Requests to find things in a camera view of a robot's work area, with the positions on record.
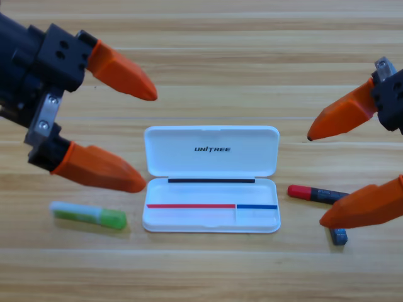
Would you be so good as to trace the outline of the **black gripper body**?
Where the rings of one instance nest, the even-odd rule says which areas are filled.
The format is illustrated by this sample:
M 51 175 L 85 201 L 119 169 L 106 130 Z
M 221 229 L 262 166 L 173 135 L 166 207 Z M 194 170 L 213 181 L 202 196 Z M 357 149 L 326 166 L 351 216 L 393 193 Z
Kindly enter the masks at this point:
M 387 78 L 397 73 L 396 68 L 387 57 L 381 57 L 375 62 L 373 78 L 377 82 L 384 82 Z
M 1 116 L 28 129 L 25 143 L 50 137 L 63 91 L 32 71 L 43 33 L 1 15 Z

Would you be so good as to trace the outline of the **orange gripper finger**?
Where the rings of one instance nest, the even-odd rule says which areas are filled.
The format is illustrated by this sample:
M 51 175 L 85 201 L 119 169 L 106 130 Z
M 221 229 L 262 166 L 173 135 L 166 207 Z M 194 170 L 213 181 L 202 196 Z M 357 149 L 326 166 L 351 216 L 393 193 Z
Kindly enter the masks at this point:
M 94 145 L 83 147 L 62 138 L 60 131 L 56 123 L 46 129 L 29 128 L 30 164 L 84 186 L 128 193 L 145 188 L 145 179 L 123 158 Z
M 39 76 L 74 92 L 82 85 L 86 70 L 118 92 L 146 101 L 157 99 L 155 85 L 137 64 L 84 30 L 74 36 L 50 25 L 36 56 Z
M 388 131 L 402 130 L 402 71 L 383 82 L 376 72 L 361 86 L 324 108 L 311 125 L 310 141 L 347 133 L 373 115 Z
M 319 220 L 327 228 L 379 225 L 402 216 L 402 175 L 365 186 L 336 201 Z

